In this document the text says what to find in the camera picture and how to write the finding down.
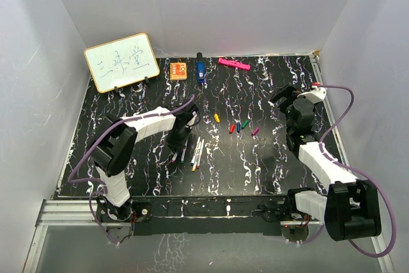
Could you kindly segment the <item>white pen purple tip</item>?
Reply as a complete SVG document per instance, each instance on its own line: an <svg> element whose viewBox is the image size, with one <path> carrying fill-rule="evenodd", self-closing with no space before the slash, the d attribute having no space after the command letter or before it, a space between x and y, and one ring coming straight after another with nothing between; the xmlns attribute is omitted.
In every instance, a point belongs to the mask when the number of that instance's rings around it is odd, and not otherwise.
<svg viewBox="0 0 409 273"><path fill-rule="evenodd" d="M175 152L175 153L173 154L172 158L171 158L171 162L172 162L172 163L174 163L174 162L176 161L177 156L178 156L178 153Z"/></svg>

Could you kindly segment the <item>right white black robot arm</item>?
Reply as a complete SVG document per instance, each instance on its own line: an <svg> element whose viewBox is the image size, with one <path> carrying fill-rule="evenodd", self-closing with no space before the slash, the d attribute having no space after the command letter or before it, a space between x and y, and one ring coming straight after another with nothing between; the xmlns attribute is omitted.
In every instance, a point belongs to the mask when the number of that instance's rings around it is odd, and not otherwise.
<svg viewBox="0 0 409 273"><path fill-rule="evenodd" d="M303 215L319 220L335 241L375 237L382 230L375 185L338 166L338 160L313 131L316 104L325 97L325 89L318 84L308 92L287 84L270 99L286 117L289 151L315 174L327 192L323 196L312 188L290 189L285 213L294 220Z"/></svg>

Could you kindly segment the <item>purple pen cap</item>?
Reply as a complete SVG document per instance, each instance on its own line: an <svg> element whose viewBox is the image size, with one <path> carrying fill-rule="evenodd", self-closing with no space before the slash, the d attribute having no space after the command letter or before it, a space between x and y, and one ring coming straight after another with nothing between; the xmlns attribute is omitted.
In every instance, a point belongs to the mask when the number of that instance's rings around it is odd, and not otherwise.
<svg viewBox="0 0 409 273"><path fill-rule="evenodd" d="M258 134L258 132L259 132L259 127L253 130L253 132L252 132L252 136L257 135L257 134Z"/></svg>

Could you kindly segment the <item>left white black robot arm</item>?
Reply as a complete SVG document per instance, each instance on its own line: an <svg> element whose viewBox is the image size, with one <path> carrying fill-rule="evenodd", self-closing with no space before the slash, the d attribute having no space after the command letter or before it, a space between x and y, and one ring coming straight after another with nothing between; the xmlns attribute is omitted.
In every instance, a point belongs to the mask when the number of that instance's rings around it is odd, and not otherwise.
<svg viewBox="0 0 409 273"><path fill-rule="evenodd" d="M125 168L134 145L160 132L167 132L166 143L172 153L181 155L194 125L199 122L199 108L195 103L172 111L158 107L139 116L115 119L108 117L97 137L104 138L90 146L93 161L107 192L104 198L111 204L109 212L118 221L126 221L132 213L127 202L130 193L125 179Z"/></svg>

